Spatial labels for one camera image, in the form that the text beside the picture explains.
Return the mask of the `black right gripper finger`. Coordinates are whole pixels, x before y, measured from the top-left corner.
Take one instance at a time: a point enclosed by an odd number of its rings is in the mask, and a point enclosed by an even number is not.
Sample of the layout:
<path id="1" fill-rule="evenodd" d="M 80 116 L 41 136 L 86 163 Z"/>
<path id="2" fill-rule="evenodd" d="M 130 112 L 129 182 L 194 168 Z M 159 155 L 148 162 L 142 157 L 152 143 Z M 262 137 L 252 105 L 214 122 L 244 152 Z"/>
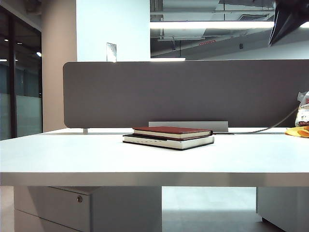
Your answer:
<path id="1" fill-rule="evenodd" d="M 308 0 L 282 1 L 284 6 L 284 25 L 281 29 L 281 39 L 309 21 Z"/>
<path id="2" fill-rule="evenodd" d="M 269 38 L 269 46 L 274 45 L 281 39 L 281 29 L 284 25 L 284 6 L 282 0 L 275 1 L 274 26 Z"/>

